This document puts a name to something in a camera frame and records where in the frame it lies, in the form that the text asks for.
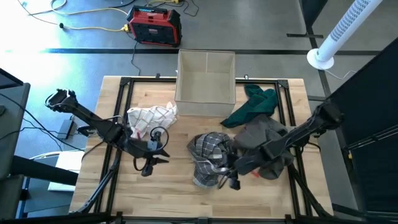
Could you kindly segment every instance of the gray floor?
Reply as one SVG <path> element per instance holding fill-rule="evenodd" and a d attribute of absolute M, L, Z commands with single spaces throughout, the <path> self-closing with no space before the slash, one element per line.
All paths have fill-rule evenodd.
<path fill-rule="evenodd" d="M 176 8 L 181 13 L 183 27 L 181 49 L 311 49 L 307 38 L 286 37 L 286 33 L 305 32 L 297 0 L 252 0 L 250 3 L 240 0 L 194 1 L 200 7 L 196 17 L 182 14 L 183 8 Z M 330 0 L 313 26 L 314 33 L 327 36 L 352 2 Z M 138 5 L 144 3 L 144 0 L 136 2 Z M 84 4 L 70 0 L 64 11 L 117 4 L 120 4 L 120 0 L 87 0 Z M 48 3 L 26 0 L 26 8 L 37 12 L 48 9 Z M 398 36 L 397 9 L 398 1 L 384 0 L 342 49 L 382 50 Z M 188 10 L 193 12 L 195 8 L 191 4 Z M 49 13 L 39 17 L 76 27 L 105 26 L 119 29 L 126 23 L 124 15 L 116 11 L 77 16 Z M 126 34 L 101 30 L 64 31 L 55 25 L 27 17 L 16 0 L 0 2 L 0 19 L 0 29 L 9 31 L 6 35 L 0 34 L 0 67 L 32 85 L 27 109 L 48 129 L 59 130 L 62 121 L 70 117 L 69 114 L 52 112 L 44 106 L 44 100 L 56 88 L 75 90 L 79 102 L 93 110 L 105 75 L 138 74 L 130 64 L 129 54 L 38 53 L 45 48 L 131 49 L 135 42 Z M 137 48 L 162 47 L 139 44 Z M 12 53 L 4 53 L 4 50 L 12 50 Z M 330 71 L 342 77 L 349 70 L 359 70 L 371 59 L 371 56 L 336 56 L 335 66 Z M 137 54 L 134 63 L 141 68 L 141 75 L 161 73 L 163 76 L 175 76 L 177 55 Z M 305 55 L 237 55 L 236 75 L 242 77 L 244 74 L 263 78 L 303 78 L 308 95 L 325 96 L 319 74 L 307 63 Z M 345 80 L 326 76 L 333 92 L 352 74 Z M 312 109 L 317 104 L 310 102 Z M 75 136 L 68 142 L 76 147 L 84 147 L 86 139 Z M 322 136 L 319 143 L 323 149 L 322 161 L 332 202 L 356 208 L 335 134 L 331 132 Z M 56 151 L 57 147 L 48 136 L 28 130 L 21 133 L 16 154 L 32 157 Z"/>

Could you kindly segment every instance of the cloth pile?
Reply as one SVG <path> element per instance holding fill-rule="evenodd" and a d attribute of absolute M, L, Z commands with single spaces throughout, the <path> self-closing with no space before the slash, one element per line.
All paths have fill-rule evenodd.
<path fill-rule="evenodd" d="M 169 128 L 177 121 L 177 107 L 168 102 L 166 107 L 153 106 L 151 108 L 131 108 L 127 111 L 132 138 L 143 138 L 146 133 L 150 133 L 155 127 L 161 126 Z"/>
<path fill-rule="evenodd" d="M 235 171 L 230 170 L 229 163 L 231 155 L 236 156 L 237 149 L 242 154 L 250 155 L 255 153 L 255 147 L 288 133 L 284 125 L 270 118 L 278 104 L 275 90 L 264 91 L 257 85 L 245 85 L 244 91 L 248 101 L 221 122 L 226 128 L 246 124 L 234 140 L 224 133 L 200 134 L 187 146 L 195 163 L 193 181 L 200 187 L 212 187 L 221 175 Z M 258 173 L 265 179 L 274 180 L 293 161 L 293 155 L 286 150 L 271 165 L 260 167 Z"/>
<path fill-rule="evenodd" d="M 203 188 L 218 184 L 218 176 L 229 171 L 227 155 L 232 151 L 232 139 L 225 133 L 195 136 L 187 145 L 195 163 L 193 182 Z"/>
<path fill-rule="evenodd" d="M 250 155 L 251 149 L 264 142 L 279 139 L 285 134 L 287 134 L 287 129 L 284 125 L 265 114 L 261 114 L 250 121 L 234 137 L 234 147 L 243 149 L 243 153 Z M 293 161 L 294 156 L 289 151 L 285 151 L 270 166 L 260 167 L 258 173 L 265 179 L 274 180 L 280 176 L 284 167 L 290 165 Z"/>

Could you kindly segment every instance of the plaid cloth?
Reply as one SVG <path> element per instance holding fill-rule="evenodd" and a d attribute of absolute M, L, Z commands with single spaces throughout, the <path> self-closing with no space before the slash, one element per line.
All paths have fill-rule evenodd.
<path fill-rule="evenodd" d="M 224 133 L 208 133 L 195 136 L 187 145 L 195 163 L 193 182 L 209 188 L 218 183 L 218 176 L 229 171 L 227 154 L 232 151 L 232 140 Z"/>

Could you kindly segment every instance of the cardboard box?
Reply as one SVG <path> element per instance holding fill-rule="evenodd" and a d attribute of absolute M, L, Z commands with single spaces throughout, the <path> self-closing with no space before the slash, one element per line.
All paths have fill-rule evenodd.
<path fill-rule="evenodd" d="M 228 117 L 235 97 L 234 52 L 180 50 L 174 99 L 179 115 Z"/>

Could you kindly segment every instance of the wooden table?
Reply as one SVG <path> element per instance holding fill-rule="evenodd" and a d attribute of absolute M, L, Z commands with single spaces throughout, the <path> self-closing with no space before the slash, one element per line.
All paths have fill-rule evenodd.
<path fill-rule="evenodd" d="M 113 115 L 121 77 L 104 77 L 95 113 L 102 118 Z M 297 125 L 311 115 L 304 82 L 302 79 L 288 79 L 292 105 Z M 263 89 L 271 86 L 261 85 Z M 132 95 L 132 107 L 166 106 L 174 103 L 174 83 L 136 82 Z M 281 93 L 286 121 L 289 120 L 284 91 Z M 243 85 L 236 85 L 236 106 L 246 101 Z M 279 120 L 277 110 L 272 116 Z M 221 190 L 202 189 L 193 182 L 194 164 L 186 147 L 197 134 L 211 131 L 228 133 L 233 137 L 242 126 L 228 129 L 219 123 L 224 118 L 204 118 L 179 116 L 169 129 L 170 141 L 165 150 L 170 154 L 170 163 L 154 167 L 154 173 L 142 177 L 133 168 L 132 156 L 122 155 L 118 183 L 114 195 L 113 214 L 123 212 L 126 217 L 213 217 L 213 218 L 284 218 L 292 214 L 287 169 L 276 180 L 255 178 L 248 174 L 240 176 L 241 190 L 229 187 Z M 87 149 L 99 143 L 98 137 L 88 140 Z M 106 145 L 87 155 L 82 163 L 76 190 L 70 210 L 79 209 L 97 187 L 103 165 Z M 333 213 L 320 153 L 313 146 L 306 146 L 302 154 L 307 184 L 326 211 Z M 138 166 L 143 165 L 139 159 Z M 300 210 L 304 213 L 304 203 L 300 187 L 297 185 Z M 108 189 L 104 191 L 101 211 L 105 211 Z"/>

